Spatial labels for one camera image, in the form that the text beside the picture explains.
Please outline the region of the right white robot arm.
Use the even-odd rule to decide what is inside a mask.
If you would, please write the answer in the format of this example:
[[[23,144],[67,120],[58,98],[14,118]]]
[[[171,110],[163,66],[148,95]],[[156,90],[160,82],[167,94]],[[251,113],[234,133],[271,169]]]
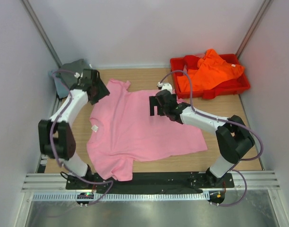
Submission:
[[[166,116],[171,121],[197,127],[214,134],[220,157],[206,170],[206,182],[217,187],[223,176],[236,166],[244,155],[255,145],[255,141],[242,119],[233,115],[230,118],[218,117],[196,110],[192,104],[181,102],[168,90],[161,90],[149,97],[150,115]]]

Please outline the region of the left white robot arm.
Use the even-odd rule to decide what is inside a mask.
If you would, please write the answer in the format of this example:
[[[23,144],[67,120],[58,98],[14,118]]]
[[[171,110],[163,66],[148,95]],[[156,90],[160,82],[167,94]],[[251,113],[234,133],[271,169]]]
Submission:
[[[101,80],[99,71],[94,69],[84,69],[82,73],[57,70],[52,77],[64,86],[68,96],[54,115],[39,122],[40,151],[76,177],[82,189],[88,189],[93,183],[91,168],[76,152],[71,127],[87,103],[94,105],[110,92]]]

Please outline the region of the pink t-shirt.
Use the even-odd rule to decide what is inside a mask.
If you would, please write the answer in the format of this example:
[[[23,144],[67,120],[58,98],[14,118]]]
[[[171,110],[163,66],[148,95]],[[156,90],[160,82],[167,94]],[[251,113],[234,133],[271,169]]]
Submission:
[[[130,82],[110,79],[110,95],[94,105],[89,121],[92,134],[87,152],[103,178],[130,181],[133,162],[207,150],[199,128],[179,124],[165,116],[150,116],[149,97],[155,90],[129,92]]]

